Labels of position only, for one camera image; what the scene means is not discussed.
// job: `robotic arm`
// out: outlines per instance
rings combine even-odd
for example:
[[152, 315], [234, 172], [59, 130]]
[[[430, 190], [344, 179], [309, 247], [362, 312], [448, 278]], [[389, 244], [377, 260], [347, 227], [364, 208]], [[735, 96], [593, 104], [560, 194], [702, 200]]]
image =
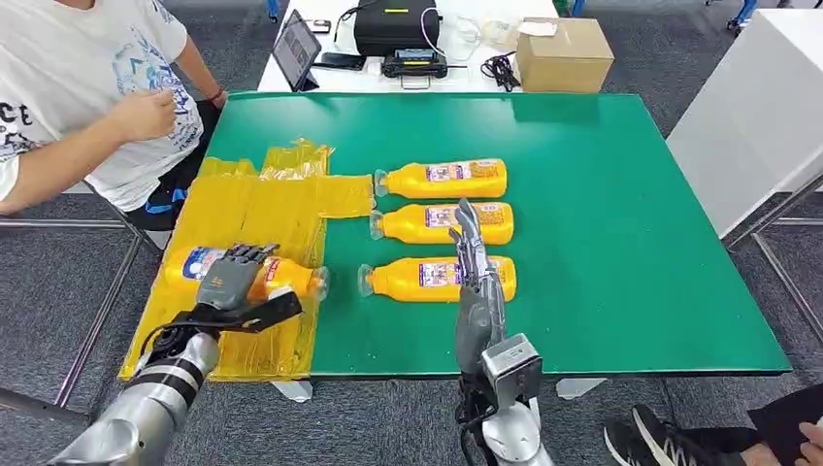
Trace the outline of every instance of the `robotic arm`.
[[[259, 333], [302, 312], [290, 287], [269, 301], [246, 305], [263, 260], [275, 249], [235, 245], [200, 284], [197, 304], [152, 330], [141, 348], [138, 370], [111, 406], [49, 465], [162, 464], [172, 434], [219, 358], [222, 332]], [[151, 336], [152, 349], [144, 353]]]
[[489, 466], [553, 466], [540, 438], [537, 396], [543, 360], [522, 333], [506, 338], [500, 277], [480, 237], [477, 214], [461, 199], [451, 229], [460, 264], [455, 325], [463, 401], [456, 412], [466, 462], [471, 434]]

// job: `person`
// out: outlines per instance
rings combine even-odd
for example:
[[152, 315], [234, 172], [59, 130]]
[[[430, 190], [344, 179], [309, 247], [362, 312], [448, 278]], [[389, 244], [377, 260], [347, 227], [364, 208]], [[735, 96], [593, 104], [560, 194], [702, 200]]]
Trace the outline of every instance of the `person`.
[[758, 430], [681, 430], [636, 405], [634, 425], [607, 422], [604, 440], [621, 466], [823, 466], [823, 427], [820, 414], [813, 414], [822, 388], [816, 385], [749, 412]]
[[3, 0], [0, 215], [85, 179], [136, 226], [173, 229], [225, 100], [159, 0]]

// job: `cardboard box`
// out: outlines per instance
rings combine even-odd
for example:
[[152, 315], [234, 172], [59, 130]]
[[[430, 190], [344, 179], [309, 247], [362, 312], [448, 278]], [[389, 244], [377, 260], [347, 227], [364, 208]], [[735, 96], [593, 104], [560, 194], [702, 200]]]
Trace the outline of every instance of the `cardboard box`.
[[553, 19], [553, 36], [520, 34], [517, 66], [523, 90], [600, 92], [614, 55], [597, 19]]

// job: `bottle cap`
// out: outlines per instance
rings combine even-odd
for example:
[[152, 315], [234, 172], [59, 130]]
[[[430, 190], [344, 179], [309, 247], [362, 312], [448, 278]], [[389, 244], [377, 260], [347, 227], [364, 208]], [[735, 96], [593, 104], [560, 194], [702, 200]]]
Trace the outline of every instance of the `bottle cap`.
[[309, 280], [309, 294], [317, 301], [326, 299], [329, 294], [329, 268], [318, 267], [312, 270], [312, 278]]
[[385, 237], [383, 231], [383, 214], [379, 211], [372, 211], [369, 214], [369, 231], [372, 233], [373, 240], [379, 240]]
[[375, 194], [383, 197], [388, 194], [388, 187], [385, 186], [385, 179], [388, 174], [384, 170], [375, 170]]
[[372, 274], [375, 269], [363, 264], [357, 269], [357, 287], [360, 289], [361, 296], [369, 296], [375, 294], [375, 289], [372, 287]]

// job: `shoe sole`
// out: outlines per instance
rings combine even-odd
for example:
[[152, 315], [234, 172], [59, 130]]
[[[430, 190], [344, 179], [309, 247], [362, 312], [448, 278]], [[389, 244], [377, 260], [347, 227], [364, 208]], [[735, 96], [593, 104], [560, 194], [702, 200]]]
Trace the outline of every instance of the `shoe sole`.
[[614, 458], [614, 461], [617, 461], [617, 464], [620, 466], [632, 466], [631, 464], [627, 463], [620, 457], [617, 453], [617, 450], [614, 448], [614, 445], [611, 444], [611, 440], [609, 440], [609, 432], [606, 430], [606, 427], [603, 428], [603, 440], [606, 441], [606, 448], [611, 453], [611, 457]]
[[637, 425], [643, 441], [648, 445], [648, 449], [651, 450], [651, 455], [654, 456], [654, 460], [660, 463], [660, 466], [677, 466], [672, 459], [666, 455], [666, 452], [657, 445], [657, 442], [654, 441], [651, 432], [649, 432], [648, 429], [645, 428], [645, 424], [642, 423], [638, 410], [634, 408], [632, 408], [632, 418], [635, 420], [635, 425]]

